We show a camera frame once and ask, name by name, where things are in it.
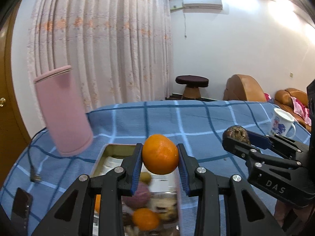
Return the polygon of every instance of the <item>black phone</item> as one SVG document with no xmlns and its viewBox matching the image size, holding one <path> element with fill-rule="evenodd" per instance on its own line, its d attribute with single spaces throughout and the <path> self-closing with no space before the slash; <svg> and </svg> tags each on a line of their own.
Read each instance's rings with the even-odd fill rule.
<svg viewBox="0 0 315 236">
<path fill-rule="evenodd" d="M 21 236 L 27 236 L 27 225 L 33 197 L 18 188 L 13 200 L 11 222 Z"/>
</svg>

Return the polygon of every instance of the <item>round stool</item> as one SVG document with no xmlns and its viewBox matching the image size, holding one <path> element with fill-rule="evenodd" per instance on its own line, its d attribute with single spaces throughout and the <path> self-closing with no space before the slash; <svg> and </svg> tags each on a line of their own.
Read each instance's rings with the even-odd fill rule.
<svg viewBox="0 0 315 236">
<path fill-rule="evenodd" d="M 182 99 L 201 98 L 199 87 L 205 88 L 209 85 L 209 79 L 196 75 L 180 75 L 176 77 L 175 81 L 178 84 L 186 84 Z"/>
</svg>

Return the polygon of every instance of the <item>orange fruit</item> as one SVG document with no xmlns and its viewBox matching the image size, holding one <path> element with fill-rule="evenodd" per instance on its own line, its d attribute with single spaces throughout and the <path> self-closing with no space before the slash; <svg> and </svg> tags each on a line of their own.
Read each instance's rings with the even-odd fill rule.
<svg viewBox="0 0 315 236">
<path fill-rule="evenodd" d="M 95 210 L 100 213 L 100 194 L 96 195 Z"/>
<path fill-rule="evenodd" d="M 144 142 L 142 161 L 150 172 L 166 175 L 173 172 L 178 166 L 178 149 L 167 137 L 154 134 Z"/>
<path fill-rule="evenodd" d="M 151 231 L 160 224 L 157 213 L 148 208 L 137 209 L 132 215 L 132 221 L 140 231 Z"/>
</svg>

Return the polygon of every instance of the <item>dark stool cushion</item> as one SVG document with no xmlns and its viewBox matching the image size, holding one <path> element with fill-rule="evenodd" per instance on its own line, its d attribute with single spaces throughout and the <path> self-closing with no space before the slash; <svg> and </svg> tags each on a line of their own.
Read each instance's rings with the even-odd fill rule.
<svg viewBox="0 0 315 236">
<path fill-rule="evenodd" d="M 205 88 L 209 85 L 209 79 L 196 75 L 180 75 L 175 80 L 178 84 L 187 84 L 189 87 Z"/>
</svg>

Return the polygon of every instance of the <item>sofa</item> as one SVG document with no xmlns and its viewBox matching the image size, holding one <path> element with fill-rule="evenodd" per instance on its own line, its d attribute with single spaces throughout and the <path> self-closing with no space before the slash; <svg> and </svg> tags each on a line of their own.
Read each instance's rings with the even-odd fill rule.
<svg viewBox="0 0 315 236">
<path fill-rule="evenodd" d="M 274 103 L 284 111 L 292 114 L 294 118 L 299 122 L 299 124 L 306 128 L 308 132 L 311 132 L 311 127 L 305 124 L 302 117 L 293 112 L 294 107 L 291 97 L 299 99 L 303 105 L 308 107 L 308 95 L 305 92 L 294 88 L 277 91 L 277 93 L 275 94 Z"/>
<path fill-rule="evenodd" d="M 259 83 L 249 75 L 233 75 L 226 82 L 223 100 L 266 102 Z"/>
</svg>

